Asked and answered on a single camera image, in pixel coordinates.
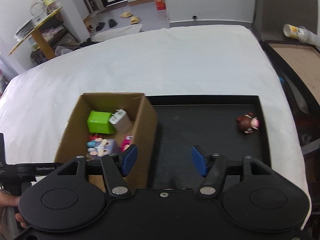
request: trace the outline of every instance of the blue gripper pad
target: blue gripper pad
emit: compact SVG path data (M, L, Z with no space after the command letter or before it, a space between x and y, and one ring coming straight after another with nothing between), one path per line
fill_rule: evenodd
M134 146L132 150L123 157L123 163L120 169L122 176L124 177L128 176L133 165L136 163L137 158L138 158L138 148L137 146Z
M198 173L202 177L205 177L209 171L209 168L207 167L208 158L203 156L195 146L192 147L192 161L193 164L196 166Z

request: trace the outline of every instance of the monkey figurine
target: monkey figurine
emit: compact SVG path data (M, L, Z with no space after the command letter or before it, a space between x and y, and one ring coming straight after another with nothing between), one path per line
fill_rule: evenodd
M237 118L239 130L248 134L254 133L254 130L259 128L259 120L253 113L248 113L245 116Z

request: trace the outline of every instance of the green box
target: green box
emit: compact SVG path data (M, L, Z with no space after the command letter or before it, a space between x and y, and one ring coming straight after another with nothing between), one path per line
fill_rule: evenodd
M116 129L111 123L109 123L109 118L111 115L111 113L107 112L91 111L87 120L89 132L114 134Z

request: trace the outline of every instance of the stack of paper cups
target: stack of paper cups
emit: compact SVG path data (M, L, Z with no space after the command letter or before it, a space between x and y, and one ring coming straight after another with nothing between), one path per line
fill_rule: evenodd
M296 27L289 24L283 26L283 33L285 36L298 39L303 43L320 46L320 37L313 32L307 30L305 27Z

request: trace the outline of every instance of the white tablecloth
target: white tablecloth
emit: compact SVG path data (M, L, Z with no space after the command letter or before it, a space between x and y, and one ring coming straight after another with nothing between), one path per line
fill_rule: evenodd
M15 77L0 99L7 162L52 162L84 92L259 95L272 168L308 193L279 79L258 41L242 26L178 27L118 37Z

